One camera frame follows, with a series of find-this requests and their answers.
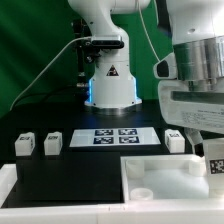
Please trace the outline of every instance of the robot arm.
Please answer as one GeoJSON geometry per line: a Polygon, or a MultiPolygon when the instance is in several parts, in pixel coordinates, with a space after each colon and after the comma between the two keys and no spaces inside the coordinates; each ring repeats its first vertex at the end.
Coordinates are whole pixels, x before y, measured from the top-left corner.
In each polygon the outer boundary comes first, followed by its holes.
{"type": "Polygon", "coordinates": [[[167,71],[170,79],[159,84],[162,115],[167,123],[185,127],[193,146],[203,143],[210,195],[223,197],[224,138],[203,140],[200,130],[224,134],[224,1],[158,2],[169,14],[174,56],[154,68],[157,76],[167,71]],[[172,66],[176,76],[169,74],[172,66]]]}
{"type": "MultiPolygon", "coordinates": [[[[117,27],[111,14],[132,13],[138,10],[136,0],[68,0],[90,28],[92,40],[89,44],[100,46],[100,57],[96,59],[95,74],[90,80],[90,98],[85,102],[87,110],[100,114],[120,115],[136,110],[141,100],[136,95],[136,81],[130,73],[129,37],[117,27]],[[122,43],[110,48],[105,43],[122,43]]],[[[150,0],[139,0],[141,8],[150,0]]]]}
{"type": "MultiPolygon", "coordinates": [[[[138,10],[136,0],[68,0],[70,6],[89,26],[92,35],[117,35],[120,29],[111,20],[111,14],[133,13],[138,10]]],[[[139,0],[146,8],[150,0],[139,0]]]]}

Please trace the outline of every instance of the white panel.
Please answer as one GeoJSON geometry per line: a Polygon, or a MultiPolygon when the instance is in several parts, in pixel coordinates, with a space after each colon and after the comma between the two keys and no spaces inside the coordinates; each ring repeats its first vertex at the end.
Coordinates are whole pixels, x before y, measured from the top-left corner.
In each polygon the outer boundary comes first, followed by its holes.
{"type": "Polygon", "coordinates": [[[119,128],[75,130],[70,147],[157,145],[154,128],[119,128]]]}

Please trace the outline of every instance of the green wall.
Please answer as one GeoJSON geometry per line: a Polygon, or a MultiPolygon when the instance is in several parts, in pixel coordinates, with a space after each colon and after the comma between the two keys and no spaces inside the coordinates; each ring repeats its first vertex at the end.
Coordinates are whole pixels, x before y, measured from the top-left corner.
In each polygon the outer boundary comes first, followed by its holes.
{"type": "MultiPolygon", "coordinates": [[[[166,56],[171,51],[171,41],[157,30],[152,3],[143,16],[159,57],[166,56]]],[[[16,96],[74,38],[70,24],[76,18],[79,16],[67,0],[0,1],[0,116],[9,111],[16,96]]],[[[131,72],[137,78],[138,96],[157,98],[158,81],[152,73],[156,59],[139,15],[114,15],[113,20],[130,36],[131,72]]],[[[76,55],[68,50],[29,93],[74,84],[76,74],[76,55]]]]}

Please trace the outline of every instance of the white box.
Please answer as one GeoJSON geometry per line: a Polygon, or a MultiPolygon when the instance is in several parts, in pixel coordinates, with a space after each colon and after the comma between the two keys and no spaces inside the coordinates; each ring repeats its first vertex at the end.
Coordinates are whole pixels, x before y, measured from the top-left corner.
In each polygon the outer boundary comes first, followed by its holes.
{"type": "Polygon", "coordinates": [[[177,130],[165,131],[165,144],[170,153],[184,153],[185,139],[177,130]]]}
{"type": "Polygon", "coordinates": [[[21,134],[15,142],[16,156],[30,156],[35,147],[34,133],[21,134]]]}
{"type": "Polygon", "coordinates": [[[59,155],[61,152],[62,144],[62,133],[49,133],[44,141],[45,155],[59,155]]]}

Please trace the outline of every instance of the sticker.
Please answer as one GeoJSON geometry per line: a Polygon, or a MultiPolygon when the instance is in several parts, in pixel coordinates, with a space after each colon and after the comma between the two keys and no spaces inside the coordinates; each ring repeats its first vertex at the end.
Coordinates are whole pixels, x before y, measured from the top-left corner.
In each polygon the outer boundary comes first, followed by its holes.
{"type": "Polygon", "coordinates": [[[107,76],[119,76],[114,65],[111,66],[109,72],[107,73],[107,76]]]}
{"type": "Polygon", "coordinates": [[[114,144],[114,138],[108,137],[108,138],[94,138],[94,145],[102,145],[102,144],[114,144]]]}
{"type": "Polygon", "coordinates": [[[211,174],[224,173],[224,160],[210,160],[211,174]]]}
{"type": "Polygon", "coordinates": [[[178,134],[169,134],[171,138],[180,137],[178,134]]]}
{"type": "Polygon", "coordinates": [[[135,144],[140,143],[138,137],[119,137],[120,144],[135,144]]]}
{"type": "Polygon", "coordinates": [[[106,136],[106,135],[113,135],[113,130],[109,129],[102,129],[102,130],[95,130],[95,136],[106,136]]]}
{"type": "Polygon", "coordinates": [[[119,135],[137,135],[138,132],[136,129],[119,129],[119,135]]]}
{"type": "Polygon", "coordinates": [[[21,137],[19,140],[29,140],[30,139],[30,137],[21,137]]]}
{"type": "Polygon", "coordinates": [[[56,139],[58,139],[58,136],[49,136],[48,137],[48,140],[56,140],[56,139]]]}

